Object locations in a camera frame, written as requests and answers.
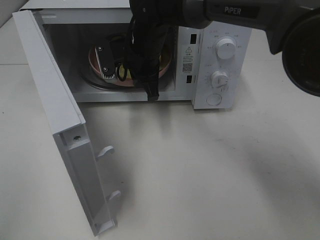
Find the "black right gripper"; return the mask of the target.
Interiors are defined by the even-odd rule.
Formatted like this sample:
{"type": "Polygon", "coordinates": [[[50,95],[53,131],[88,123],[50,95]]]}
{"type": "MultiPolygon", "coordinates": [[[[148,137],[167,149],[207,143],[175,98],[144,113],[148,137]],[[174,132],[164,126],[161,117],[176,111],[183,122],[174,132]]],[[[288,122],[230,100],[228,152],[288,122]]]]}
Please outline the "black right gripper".
{"type": "Polygon", "coordinates": [[[126,40],[126,68],[133,85],[143,86],[148,101],[159,99],[161,53],[174,26],[131,18],[126,40]]]}

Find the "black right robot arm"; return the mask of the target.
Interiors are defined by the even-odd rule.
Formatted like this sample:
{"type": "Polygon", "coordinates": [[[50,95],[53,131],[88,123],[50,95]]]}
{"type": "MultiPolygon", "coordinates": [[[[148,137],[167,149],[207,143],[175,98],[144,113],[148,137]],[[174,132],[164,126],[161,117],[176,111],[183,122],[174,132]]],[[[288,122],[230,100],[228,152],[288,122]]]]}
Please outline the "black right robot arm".
{"type": "Polygon", "coordinates": [[[262,30],[270,52],[302,91],[320,94],[320,3],[317,0],[131,0],[124,67],[150,101],[159,98],[160,53],[172,26],[212,22],[262,30]]]}

